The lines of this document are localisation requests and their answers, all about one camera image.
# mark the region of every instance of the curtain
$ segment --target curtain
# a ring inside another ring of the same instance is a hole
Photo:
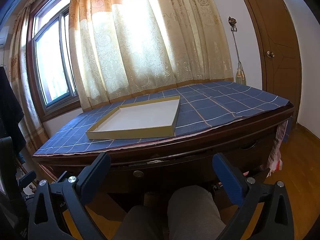
[[[233,81],[213,0],[71,0],[69,42],[84,111],[192,83]]]
[[[26,150],[31,155],[49,139],[33,104],[27,73],[27,30],[30,5],[34,1],[28,0],[15,20],[8,69],[10,85],[24,113],[19,128],[27,142]]]

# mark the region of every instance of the knee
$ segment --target knee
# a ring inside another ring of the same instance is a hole
[[[176,190],[168,204],[168,210],[170,207],[178,207],[180,205],[192,205],[201,200],[213,201],[212,195],[202,187],[197,185],[183,187]]]
[[[197,186],[197,185],[193,185],[193,186],[188,186],[188,187],[183,187],[183,188],[180,188],[178,190],[176,190],[169,202],[171,200],[174,200],[174,199],[185,199],[185,198],[193,198],[193,197],[200,197],[200,196],[211,196],[211,194],[205,190],[204,188],[200,187],[200,186]]]

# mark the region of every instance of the gray pants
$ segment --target gray pants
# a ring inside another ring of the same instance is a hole
[[[169,200],[170,240],[214,240],[225,224],[211,194],[199,186],[177,190]],[[158,217],[145,206],[135,206],[112,240],[163,240]]]

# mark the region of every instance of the wooden desk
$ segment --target wooden desk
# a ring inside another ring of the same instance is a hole
[[[109,150],[112,165],[101,190],[110,193],[163,191],[215,181],[212,156],[217,152],[223,152],[242,172],[253,170],[267,163],[277,126],[288,120],[293,111],[293,105],[288,103],[192,137]],[[33,158],[50,176],[57,178],[65,170],[78,174],[98,154],[34,155]]]

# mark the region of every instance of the drawer handle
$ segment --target drawer handle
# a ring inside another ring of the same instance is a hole
[[[244,150],[244,151],[250,150],[250,149],[252,149],[253,147],[255,147],[255,146],[257,145],[257,143],[258,143],[258,140],[254,141],[254,142],[252,142],[252,143],[249,143],[249,144],[247,144],[247,145],[241,146],[240,149],[241,149],[241,150]]]
[[[133,172],[133,175],[136,177],[136,178],[142,178],[144,176],[144,173],[142,171],[134,171]]]

